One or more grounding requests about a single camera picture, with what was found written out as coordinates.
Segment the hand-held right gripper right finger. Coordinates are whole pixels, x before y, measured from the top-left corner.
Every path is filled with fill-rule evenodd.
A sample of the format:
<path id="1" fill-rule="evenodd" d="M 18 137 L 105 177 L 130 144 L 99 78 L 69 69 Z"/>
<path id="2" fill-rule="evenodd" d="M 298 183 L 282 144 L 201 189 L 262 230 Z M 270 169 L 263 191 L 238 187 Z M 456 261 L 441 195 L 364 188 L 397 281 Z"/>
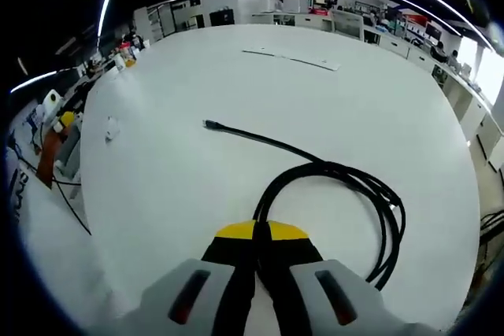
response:
<path id="1" fill-rule="evenodd" d="M 407 335 L 410 326 L 380 292 L 337 260 L 325 260 L 307 233 L 275 221 L 257 224 L 258 276 L 282 335 Z"/>

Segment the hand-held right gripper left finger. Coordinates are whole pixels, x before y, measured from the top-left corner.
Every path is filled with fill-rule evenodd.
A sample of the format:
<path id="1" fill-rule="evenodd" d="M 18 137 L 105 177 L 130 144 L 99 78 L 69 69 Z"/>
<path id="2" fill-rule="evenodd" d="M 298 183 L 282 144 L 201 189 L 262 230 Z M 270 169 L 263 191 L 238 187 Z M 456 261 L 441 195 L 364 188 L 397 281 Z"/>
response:
<path id="1" fill-rule="evenodd" d="M 256 222 L 219 230 L 199 259 L 146 289 L 128 316 L 130 335 L 242 335 L 255 293 Z"/>

